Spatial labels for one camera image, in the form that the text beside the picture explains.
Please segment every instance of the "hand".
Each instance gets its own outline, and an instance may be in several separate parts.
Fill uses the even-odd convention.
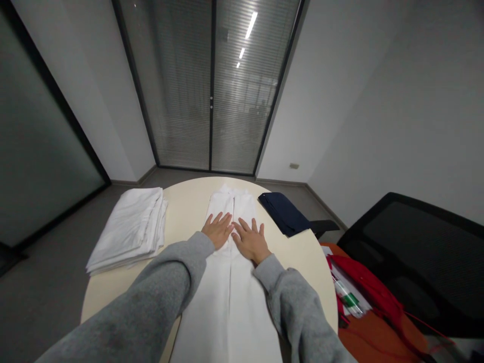
[[[259,265],[271,255],[264,238],[264,224],[262,223],[261,229],[257,231],[257,223],[254,218],[252,218],[252,229],[242,218],[239,218],[238,221],[240,224],[232,222],[238,232],[238,234],[232,233],[233,241],[242,256]]]
[[[215,250],[219,250],[223,244],[227,241],[230,232],[233,231],[233,226],[230,224],[230,219],[232,215],[227,213],[223,216],[220,212],[215,219],[212,221],[213,214],[210,214],[202,228],[202,233],[211,239],[215,246]]]

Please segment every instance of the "black frame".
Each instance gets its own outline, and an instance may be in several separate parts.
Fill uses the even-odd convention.
[[[156,160],[156,165],[159,168],[164,169],[176,169],[176,170],[187,170],[187,171],[201,171],[201,172],[208,172],[208,173],[215,173],[215,174],[231,174],[231,175],[240,175],[240,176],[255,176],[257,167],[259,165],[259,161],[262,155],[262,150],[264,148],[264,144],[266,142],[267,133],[269,131],[269,126],[272,120],[272,116],[274,114],[274,109],[277,103],[277,99],[279,97],[279,92],[282,85],[282,80],[284,78],[284,74],[286,72],[287,64],[289,62],[290,53],[292,50],[292,46],[294,43],[294,39],[296,36],[296,31],[299,26],[299,21],[303,14],[305,0],[299,1],[299,6],[297,8],[296,19],[294,21],[294,25],[292,27],[291,36],[289,38],[289,43],[287,46],[286,54],[284,56],[284,60],[282,62],[281,71],[279,73],[279,78],[277,82],[276,91],[274,93],[274,100],[271,105],[271,109],[269,112],[269,116],[267,117],[266,125],[264,127],[264,133],[261,140],[261,145],[259,147],[259,152],[257,154],[256,163],[254,165],[254,171],[252,174],[249,173],[233,173],[229,171],[216,171],[212,170],[212,145],[213,145],[213,107],[214,107],[214,78],[215,78],[215,43],[216,43],[216,28],[217,28],[217,0],[212,0],[212,39],[211,39],[211,62],[210,62],[210,139],[209,139],[209,167],[208,170],[205,169],[194,169],[194,168],[185,168],[179,166],[166,166],[161,165],[160,160],[158,158],[158,154],[156,152],[156,145],[153,137],[153,131],[151,129],[151,124],[149,121],[148,110],[146,108],[146,103],[143,96],[143,90],[141,88],[141,82],[138,76],[138,71],[136,70],[136,62],[133,55],[133,50],[131,48],[131,43],[128,37],[128,30],[126,28],[126,23],[123,17],[123,11],[121,5],[119,4],[119,0],[111,0],[112,7],[114,9],[114,14],[116,15],[117,24],[119,26],[119,32],[121,33],[121,38],[123,40],[123,45],[125,46],[126,56],[128,58],[128,63],[130,65],[131,75],[133,77],[133,81],[135,83],[136,93],[138,95],[138,99],[141,106],[141,112],[143,114],[143,119],[146,125],[146,130],[148,132],[148,138],[151,144],[151,150],[153,151],[153,155]]]
[[[101,161],[97,157],[94,149],[92,148],[91,144],[89,143],[89,140],[86,137],[86,134],[81,128],[81,125],[76,119],[76,116],[72,112],[69,104],[67,103],[66,99],[64,98],[64,95],[61,92],[61,89],[58,87],[57,83],[55,82],[54,77],[49,71],[49,68],[45,64],[42,56],[40,55],[40,52],[38,51],[37,47],[35,46],[32,38],[29,35],[29,32],[27,31],[27,28],[25,27],[24,23],[22,22],[20,16],[18,15],[17,11],[15,10],[12,2],[10,0],[5,0],[0,2],[1,9],[3,13],[5,14],[7,21],[11,25],[16,37],[20,41],[22,47],[25,49],[27,54],[29,55],[30,59],[32,60],[32,63],[34,64],[37,72],[41,76],[42,80],[46,84],[47,88],[49,89],[49,92],[51,93],[52,97],[54,98],[55,102],[59,106],[59,109],[65,116],[67,122],[69,123],[70,127],[76,134],[76,136],[79,138],[81,141],[81,144],[88,154],[89,158],[92,160],[96,170],[99,172],[101,175],[102,179],[104,180],[105,184],[99,187],[98,189],[94,190],[92,193],[87,195],[85,198],[77,202],[74,206],[69,208],[67,211],[63,212],[61,215],[53,219],[51,222],[46,224],[44,227],[40,228],[36,232],[34,232],[32,235],[28,236],[25,238],[22,242],[14,246],[13,248],[10,248],[6,245],[1,246],[0,253],[2,255],[9,255],[13,259],[21,260],[23,258],[26,258],[25,255],[20,254],[21,251],[32,245],[36,240],[38,240],[42,235],[45,233],[49,232],[51,229],[53,229],[55,226],[57,226],[60,222],[62,222],[64,219],[66,219],[68,216],[73,214],[75,211],[77,211],[80,207],[82,207],[84,204],[89,202],[91,199],[93,199],[95,196],[97,196],[99,193],[101,193],[104,189],[106,189],[108,186],[111,185],[111,180],[109,176],[106,173],[106,170],[104,170],[104,167],[101,164]]]
[[[423,288],[430,298],[434,301],[441,313],[440,318],[427,320],[426,323],[447,336],[462,338],[482,338],[484,337],[484,319],[471,319],[462,314],[458,309],[444,299],[427,281],[416,271],[403,264],[398,257],[387,249],[367,237],[363,230],[368,223],[376,218],[388,205],[398,202],[409,207],[431,214],[449,224],[457,226],[468,233],[484,239],[484,226],[471,220],[461,217],[445,209],[422,202],[418,199],[410,198],[398,193],[388,193],[377,202],[367,213],[363,215],[346,233],[341,237],[338,246],[343,249],[351,258],[358,261],[359,255],[352,253],[350,245],[355,241],[363,241],[374,248],[384,257],[384,262],[377,266],[369,267],[384,284],[389,279],[396,276],[405,276],[411,279],[416,285]],[[415,325],[425,334],[435,335],[435,332],[424,324],[414,321]]]

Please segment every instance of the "stack of folded towels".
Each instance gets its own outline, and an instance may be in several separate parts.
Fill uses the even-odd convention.
[[[156,256],[168,202],[162,188],[131,189],[116,203],[86,266],[92,275]]]

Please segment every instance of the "horizontal blinds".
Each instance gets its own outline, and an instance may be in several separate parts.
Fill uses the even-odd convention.
[[[160,165],[207,170],[211,2],[119,2]]]
[[[254,172],[298,5],[217,1],[212,170]]]

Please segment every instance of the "glass door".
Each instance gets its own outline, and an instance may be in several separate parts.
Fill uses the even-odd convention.
[[[157,164],[254,175],[300,0],[113,0]]]
[[[299,0],[218,0],[212,170],[253,174]]]
[[[1,8],[0,263],[7,265],[9,248],[22,249],[110,181],[12,4]]]

